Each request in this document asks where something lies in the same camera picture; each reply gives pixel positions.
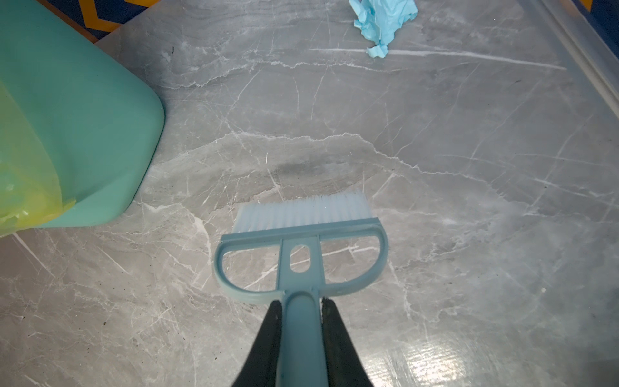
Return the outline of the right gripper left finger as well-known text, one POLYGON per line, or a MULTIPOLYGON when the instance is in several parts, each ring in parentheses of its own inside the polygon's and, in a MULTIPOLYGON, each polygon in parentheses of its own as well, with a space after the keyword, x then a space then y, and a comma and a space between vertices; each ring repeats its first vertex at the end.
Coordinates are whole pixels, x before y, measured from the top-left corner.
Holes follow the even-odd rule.
POLYGON ((275 387, 282 337, 283 308, 280 301, 269 305, 250 353, 233 387, 275 387))

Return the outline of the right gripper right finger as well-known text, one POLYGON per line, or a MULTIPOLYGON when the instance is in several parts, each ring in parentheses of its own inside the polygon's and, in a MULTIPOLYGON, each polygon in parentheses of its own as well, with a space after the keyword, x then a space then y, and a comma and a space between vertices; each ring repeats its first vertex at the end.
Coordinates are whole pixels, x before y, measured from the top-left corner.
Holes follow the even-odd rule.
POLYGON ((333 300, 322 300, 322 338, 330 387, 373 387, 333 300))

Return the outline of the grey-green hand brush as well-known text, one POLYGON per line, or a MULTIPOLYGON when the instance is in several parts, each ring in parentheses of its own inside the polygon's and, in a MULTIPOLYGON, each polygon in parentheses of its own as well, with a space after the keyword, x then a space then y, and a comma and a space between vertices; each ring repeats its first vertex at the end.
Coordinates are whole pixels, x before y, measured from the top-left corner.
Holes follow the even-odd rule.
POLYGON ((364 193, 248 203, 240 208, 233 231, 220 239, 213 258, 214 275, 228 296, 242 303, 283 308, 276 386, 329 386, 322 338, 322 300, 356 293, 380 277, 388 260, 388 236, 372 215, 364 193), (365 273, 347 282, 325 278, 322 243, 374 237, 380 249, 365 273), (224 273, 227 253, 276 247, 279 251, 274 290, 251 291, 234 285, 224 273))

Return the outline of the light blue paper scrap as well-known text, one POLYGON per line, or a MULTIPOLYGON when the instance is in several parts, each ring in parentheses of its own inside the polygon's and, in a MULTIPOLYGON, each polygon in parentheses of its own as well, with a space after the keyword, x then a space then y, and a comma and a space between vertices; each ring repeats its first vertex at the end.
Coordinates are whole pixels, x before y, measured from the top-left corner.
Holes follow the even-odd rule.
POLYGON ((366 50, 371 58, 385 58, 395 32, 418 15, 414 0, 350 0, 349 4, 357 17, 353 25, 375 44, 366 50))

